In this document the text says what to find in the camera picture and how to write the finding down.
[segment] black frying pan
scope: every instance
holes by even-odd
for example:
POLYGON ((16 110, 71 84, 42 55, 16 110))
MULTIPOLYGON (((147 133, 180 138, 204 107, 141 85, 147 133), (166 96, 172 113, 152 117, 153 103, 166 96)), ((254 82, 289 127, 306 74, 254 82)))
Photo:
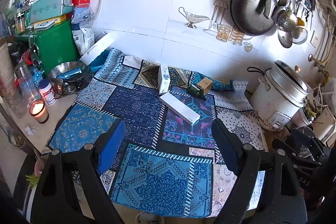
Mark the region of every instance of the black frying pan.
POLYGON ((271 30, 275 23, 264 16, 266 0, 231 0, 230 13, 234 24, 247 35, 263 35, 271 30))

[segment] white cardboard box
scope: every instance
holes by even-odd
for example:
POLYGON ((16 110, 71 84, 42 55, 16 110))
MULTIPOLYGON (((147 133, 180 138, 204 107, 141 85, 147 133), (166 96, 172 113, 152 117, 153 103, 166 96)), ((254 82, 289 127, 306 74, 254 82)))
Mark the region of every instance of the white cardboard box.
POLYGON ((200 118, 199 114, 193 111, 190 107, 186 106, 169 92, 162 95, 159 100, 190 125, 196 123, 200 118))
POLYGON ((168 66, 162 64, 160 65, 157 81, 159 84, 159 94, 162 95, 168 92, 170 84, 168 66))

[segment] white rice cooker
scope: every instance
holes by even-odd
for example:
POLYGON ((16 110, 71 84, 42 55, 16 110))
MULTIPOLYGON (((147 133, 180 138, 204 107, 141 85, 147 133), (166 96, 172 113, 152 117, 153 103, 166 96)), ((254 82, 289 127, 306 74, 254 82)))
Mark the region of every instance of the white rice cooker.
POLYGON ((303 107, 308 85, 280 60, 274 62, 259 82, 250 103, 261 118, 260 125, 268 131, 278 131, 303 107))

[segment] kitchen counter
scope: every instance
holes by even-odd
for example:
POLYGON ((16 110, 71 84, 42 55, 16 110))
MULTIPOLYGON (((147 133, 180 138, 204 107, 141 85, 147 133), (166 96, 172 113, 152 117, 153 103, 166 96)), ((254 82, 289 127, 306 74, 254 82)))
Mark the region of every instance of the kitchen counter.
POLYGON ((17 123, 22 132, 26 135, 26 137, 32 142, 32 144, 37 148, 37 150, 42 152, 50 136, 53 134, 56 124, 64 116, 65 112, 75 101, 76 97, 77 94, 68 95, 66 97, 57 99, 53 105, 47 106, 49 112, 49 119, 44 124, 38 123, 29 114, 28 109, 26 115, 23 118, 18 119, 14 115, 14 113, 10 110, 10 108, 7 107, 6 103, 4 103, 3 105, 7 113, 9 113, 13 117, 14 121, 17 123), (27 126, 35 127, 35 134, 33 136, 30 136, 26 133, 25 128, 27 126))

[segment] blue patterned cloth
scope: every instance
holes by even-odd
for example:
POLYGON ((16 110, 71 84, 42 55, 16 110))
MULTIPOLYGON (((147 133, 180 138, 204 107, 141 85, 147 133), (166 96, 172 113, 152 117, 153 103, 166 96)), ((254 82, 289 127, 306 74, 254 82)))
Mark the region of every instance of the blue patterned cloth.
POLYGON ((77 102, 89 107, 102 109, 116 86, 92 79, 89 85, 77 96, 77 102))
POLYGON ((212 159, 128 144, 111 201, 169 217, 211 214, 212 159))
POLYGON ((49 141, 49 147, 58 148, 63 153, 78 151, 83 145, 94 143, 101 134, 106 133, 115 119, 108 114, 76 104, 49 141))
POLYGON ((133 81, 139 74, 139 70, 124 66, 122 63, 125 56, 126 54, 120 50, 112 48, 103 67, 95 74, 95 78, 110 84, 134 88, 133 81))
POLYGON ((211 124, 216 119, 215 101, 206 94, 206 100, 192 97, 186 89, 173 87, 171 94, 200 115, 200 119, 190 125, 171 110, 168 110, 162 139, 175 143, 215 148, 211 133, 211 124))
POLYGON ((195 71, 191 74, 189 84, 190 85, 191 84, 196 85, 198 82, 200 82, 205 77, 212 81, 212 86, 211 86, 212 90, 233 90, 234 89, 233 84, 232 84, 232 80, 230 80, 230 83, 225 83, 225 82, 218 81, 214 78, 211 78, 209 76, 203 75, 203 74, 201 74, 199 72, 195 72, 195 71))
POLYGON ((155 148, 165 106, 157 90, 135 85, 134 89, 117 86, 102 110, 122 117, 126 125, 125 138, 112 168, 116 167, 125 149, 126 140, 155 148))

